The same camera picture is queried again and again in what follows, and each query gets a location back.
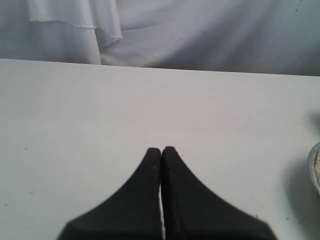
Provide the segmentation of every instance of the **table surface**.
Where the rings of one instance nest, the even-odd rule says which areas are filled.
[[[320,239],[320,77],[0,60],[0,239],[54,240],[175,146],[280,240]]]

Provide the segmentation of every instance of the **white table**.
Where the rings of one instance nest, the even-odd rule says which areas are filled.
[[[320,239],[320,77],[0,60],[0,239],[54,240],[175,146],[280,240]]]

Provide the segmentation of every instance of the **bowl rim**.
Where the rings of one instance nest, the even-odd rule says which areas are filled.
[[[317,153],[320,151],[320,142],[318,142],[314,147],[311,149],[309,156],[308,156],[308,166],[309,172],[311,176],[312,183],[315,187],[315,190],[320,195],[320,179],[318,179],[315,169]]]

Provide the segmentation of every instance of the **white backdrop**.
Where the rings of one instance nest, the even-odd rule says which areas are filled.
[[[318,0],[2,0],[0,57],[320,76],[319,13]]]

